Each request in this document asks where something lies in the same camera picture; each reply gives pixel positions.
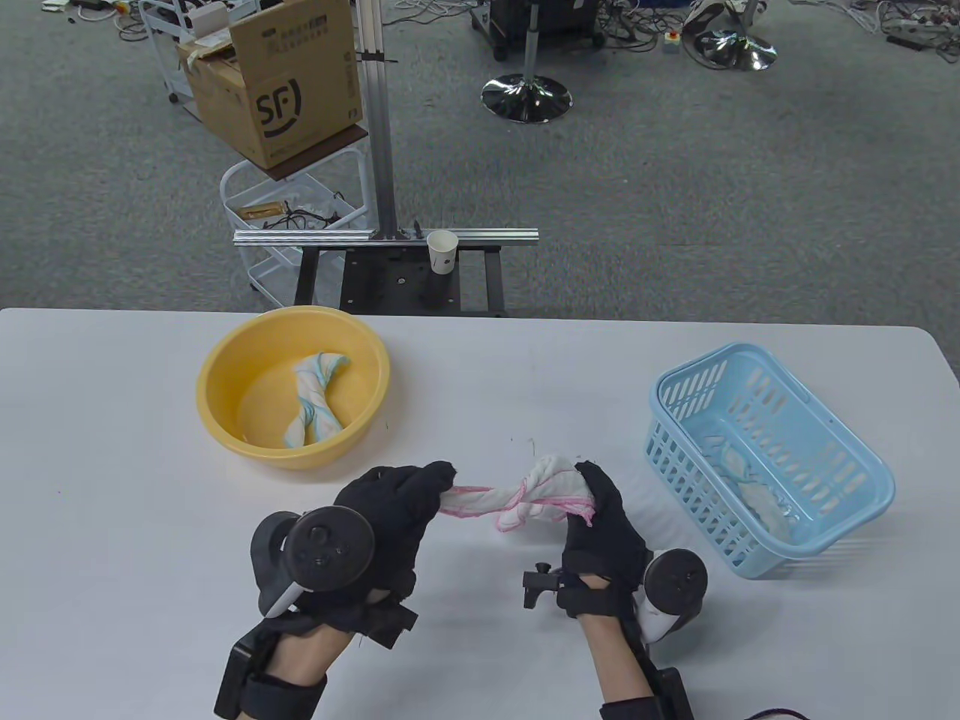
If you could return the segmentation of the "person's left hand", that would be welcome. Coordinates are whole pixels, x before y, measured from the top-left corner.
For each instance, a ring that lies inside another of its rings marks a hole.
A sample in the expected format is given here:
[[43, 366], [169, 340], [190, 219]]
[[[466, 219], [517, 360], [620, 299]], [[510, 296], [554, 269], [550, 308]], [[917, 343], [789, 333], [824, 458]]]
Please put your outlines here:
[[417, 622], [404, 601], [417, 580], [423, 535], [455, 476], [445, 460], [374, 467], [343, 487], [332, 506], [298, 519], [283, 554], [302, 591], [274, 626], [294, 637], [326, 626], [393, 647]]

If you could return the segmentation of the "person's right hand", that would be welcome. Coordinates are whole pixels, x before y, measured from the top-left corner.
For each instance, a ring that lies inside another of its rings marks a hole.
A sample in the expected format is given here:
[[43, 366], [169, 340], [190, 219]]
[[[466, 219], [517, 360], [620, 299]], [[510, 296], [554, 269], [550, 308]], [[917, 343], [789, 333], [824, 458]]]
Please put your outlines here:
[[614, 481], [590, 460], [576, 463], [594, 500], [591, 521], [567, 514], [561, 589], [556, 603], [574, 618], [635, 616], [635, 591], [649, 559], [646, 542], [631, 524]]

